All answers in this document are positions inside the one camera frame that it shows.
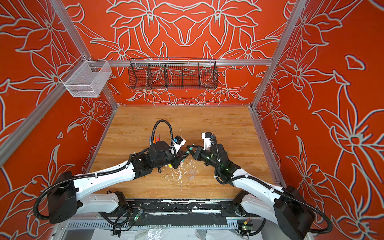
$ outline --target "wood tabletop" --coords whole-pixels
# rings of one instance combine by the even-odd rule
[[[172,126],[173,135],[181,136],[186,145],[203,145],[202,132],[212,132],[223,144],[228,158],[250,174],[273,183],[268,164],[256,135],[249,110],[239,107],[197,106],[121,106],[101,145],[91,172],[105,169],[128,160],[129,155],[149,147],[149,139],[156,121],[165,119]],[[170,143],[169,128],[160,123],[156,137]],[[107,190],[122,191],[126,198],[157,199],[232,199],[241,190],[220,185],[214,179],[214,168],[191,156],[178,169],[163,167],[147,176],[115,184]]]

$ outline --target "black wire basket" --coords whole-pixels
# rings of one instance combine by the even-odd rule
[[[133,89],[215,89],[218,74],[215,59],[131,58],[129,86]]]

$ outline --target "white mesh basket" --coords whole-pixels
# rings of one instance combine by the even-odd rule
[[[87,61],[81,61],[80,66],[65,82],[65,88],[73,97],[97,98],[105,83],[112,74],[108,61],[99,68],[98,72],[92,71]]]

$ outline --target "wire basket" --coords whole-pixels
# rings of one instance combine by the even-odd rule
[[[217,88],[216,60],[169,59],[157,63],[137,62],[140,58],[130,59],[129,86],[133,89]]]
[[[108,61],[102,67],[90,67],[88,61],[79,61],[74,73],[64,81],[65,88],[73,97],[96,98],[112,74]]]

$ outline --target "red wall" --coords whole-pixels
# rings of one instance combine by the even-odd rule
[[[96,60],[271,58],[295,1],[111,2],[63,0]],[[121,105],[248,104],[265,70],[266,66],[219,68],[215,91],[159,91],[133,90],[127,69],[119,67],[108,86]]]
[[[79,53],[47,0],[0,0],[0,46],[1,144]],[[48,239],[53,225],[34,217],[35,199],[64,171],[85,172],[111,114],[103,93],[64,93],[0,168],[1,240]]]
[[[287,185],[334,223],[317,239],[384,235],[382,22],[382,1],[310,0],[257,106]]]

